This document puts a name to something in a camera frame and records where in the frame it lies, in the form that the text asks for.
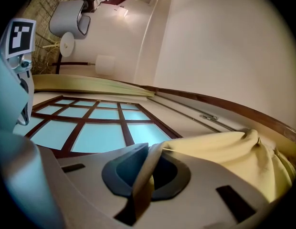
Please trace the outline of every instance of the yellow fabric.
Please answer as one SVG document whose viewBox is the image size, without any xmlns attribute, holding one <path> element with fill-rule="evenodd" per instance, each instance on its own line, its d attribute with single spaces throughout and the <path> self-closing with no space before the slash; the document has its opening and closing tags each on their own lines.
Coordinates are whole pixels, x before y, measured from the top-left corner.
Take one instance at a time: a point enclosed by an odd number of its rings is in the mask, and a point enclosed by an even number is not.
<svg viewBox="0 0 296 229">
<path fill-rule="evenodd" d="M 154 92 L 129 84 L 80 75 L 33 75 L 34 89 L 39 91 L 76 91 L 82 93 L 127 94 L 153 97 Z"/>
<path fill-rule="evenodd" d="M 296 177 L 289 161 L 278 150 L 265 147 L 256 130 L 175 139 L 164 142 L 162 147 L 219 163 L 257 188 L 270 202 L 287 192 Z"/>
</svg>

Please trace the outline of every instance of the wooden window frame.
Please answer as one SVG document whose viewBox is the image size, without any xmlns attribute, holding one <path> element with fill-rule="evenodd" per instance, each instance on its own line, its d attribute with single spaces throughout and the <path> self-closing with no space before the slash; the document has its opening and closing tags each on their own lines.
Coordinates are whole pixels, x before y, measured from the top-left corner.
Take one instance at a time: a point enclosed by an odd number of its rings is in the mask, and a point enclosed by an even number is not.
<svg viewBox="0 0 296 229">
<path fill-rule="evenodd" d="M 56 102 L 60 100 L 72 100 L 73 102 L 69 104 L 56 104 Z M 84 105 L 75 105 L 75 103 L 79 101 L 86 101 L 86 102 L 94 102 L 94 105 L 92 106 L 84 106 Z M 116 103 L 117 108 L 106 108 L 106 107 L 98 107 L 97 105 L 100 102 L 107 102 L 107 103 Z M 138 108 L 138 110 L 134 109 L 123 109 L 120 104 L 131 104 Z M 37 111 L 47 107 L 47 106 L 59 106 L 62 107 L 58 111 L 54 112 L 53 114 L 41 114 L 37 113 Z M 67 109 L 68 107 L 76 107 L 76 108 L 86 108 L 87 112 L 82 118 L 78 117 L 67 117 L 67 116 L 58 116 L 59 113 Z M 107 119 L 89 119 L 89 116 L 95 109 L 106 109 L 106 110 L 117 110 L 119 114 L 119 120 L 107 120 Z M 126 120 L 124 118 L 123 110 L 129 110 L 129 111 L 139 111 L 143 112 L 150 120 Z M 156 118 L 152 113 L 147 111 L 143 106 L 137 103 L 129 103 L 129 102 L 118 102 L 118 101 L 109 101 L 109 100 L 99 100 L 99 99 L 90 99 L 90 98 L 76 98 L 76 97 L 65 97 L 63 95 L 60 95 L 58 97 L 46 100 L 42 103 L 36 104 L 32 108 L 32 117 L 43 119 L 40 123 L 38 123 L 33 129 L 31 129 L 25 136 L 28 138 L 31 138 L 33 135 L 35 135 L 44 125 L 46 125 L 51 120 L 55 121 L 64 121 L 64 122 L 73 122 L 77 123 L 77 126 L 74 128 L 74 130 L 70 133 L 67 140 L 65 141 L 65 144 L 63 145 L 61 150 L 52 149 L 52 152 L 54 153 L 56 158 L 65 158 L 65 157 L 75 157 L 75 156 L 83 156 L 83 155 L 91 155 L 93 153 L 77 153 L 72 152 L 71 149 L 80 134 L 80 131 L 82 130 L 83 126 L 86 123 L 115 123 L 120 124 L 124 136 L 124 140 L 126 143 L 126 146 L 130 146 L 134 144 L 132 135 L 129 131 L 129 128 L 127 126 L 128 123 L 151 123 L 156 124 L 164 133 L 166 133 L 170 138 L 180 138 L 182 137 L 180 134 L 172 130 L 169 126 L 167 126 L 165 123 L 160 121 L 158 118 Z"/>
</svg>

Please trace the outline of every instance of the white chair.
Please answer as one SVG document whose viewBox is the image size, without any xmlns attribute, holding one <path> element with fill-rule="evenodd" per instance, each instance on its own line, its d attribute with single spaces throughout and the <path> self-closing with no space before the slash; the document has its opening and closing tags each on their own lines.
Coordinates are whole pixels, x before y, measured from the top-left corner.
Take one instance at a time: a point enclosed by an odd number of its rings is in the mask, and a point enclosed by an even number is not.
<svg viewBox="0 0 296 229">
<path fill-rule="evenodd" d="M 60 2 L 49 22 L 51 33 L 62 37 L 71 32 L 75 39 L 85 38 L 91 18 L 81 14 L 83 6 L 83 0 Z"/>
</svg>

